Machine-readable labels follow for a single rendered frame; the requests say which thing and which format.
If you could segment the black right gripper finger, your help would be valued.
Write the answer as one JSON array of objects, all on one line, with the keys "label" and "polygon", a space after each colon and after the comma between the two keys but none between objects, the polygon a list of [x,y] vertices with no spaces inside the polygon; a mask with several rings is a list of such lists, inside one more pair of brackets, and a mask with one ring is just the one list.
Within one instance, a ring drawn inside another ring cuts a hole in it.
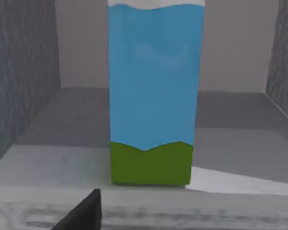
[{"label": "black right gripper finger", "polygon": [[101,190],[94,189],[51,230],[101,230]]}]

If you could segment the grey cabinet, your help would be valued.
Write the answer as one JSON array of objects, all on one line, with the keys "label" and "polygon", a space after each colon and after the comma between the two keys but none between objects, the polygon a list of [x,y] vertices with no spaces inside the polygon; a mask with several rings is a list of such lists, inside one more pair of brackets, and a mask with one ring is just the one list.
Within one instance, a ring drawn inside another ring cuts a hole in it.
[{"label": "grey cabinet", "polygon": [[111,181],[108,0],[0,0],[0,202],[54,226],[101,190],[105,228],[288,230],[288,122],[262,95],[197,94],[187,185]]}]

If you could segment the blue and green carton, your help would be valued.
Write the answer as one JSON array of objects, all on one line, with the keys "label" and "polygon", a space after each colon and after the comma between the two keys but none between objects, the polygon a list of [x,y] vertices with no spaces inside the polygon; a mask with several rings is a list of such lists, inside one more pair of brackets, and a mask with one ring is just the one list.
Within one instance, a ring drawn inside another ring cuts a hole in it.
[{"label": "blue and green carton", "polygon": [[187,185],[205,0],[108,0],[111,181]]}]

